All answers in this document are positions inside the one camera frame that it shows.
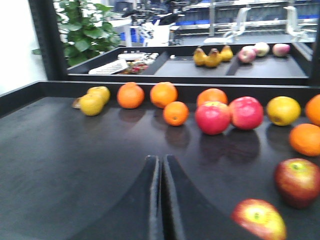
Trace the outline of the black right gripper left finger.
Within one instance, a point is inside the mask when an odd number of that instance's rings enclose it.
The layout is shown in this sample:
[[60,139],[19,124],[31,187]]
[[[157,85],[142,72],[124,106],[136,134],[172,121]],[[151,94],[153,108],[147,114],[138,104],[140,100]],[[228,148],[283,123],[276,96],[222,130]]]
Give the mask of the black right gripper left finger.
[[72,240],[161,240],[161,162],[145,157],[143,169],[120,201]]

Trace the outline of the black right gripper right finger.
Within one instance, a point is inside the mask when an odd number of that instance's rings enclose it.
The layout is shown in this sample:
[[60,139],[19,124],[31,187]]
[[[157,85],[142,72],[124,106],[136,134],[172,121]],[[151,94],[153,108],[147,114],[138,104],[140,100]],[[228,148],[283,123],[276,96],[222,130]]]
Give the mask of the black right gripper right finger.
[[205,199],[170,154],[162,161],[162,222],[166,240],[253,238]]

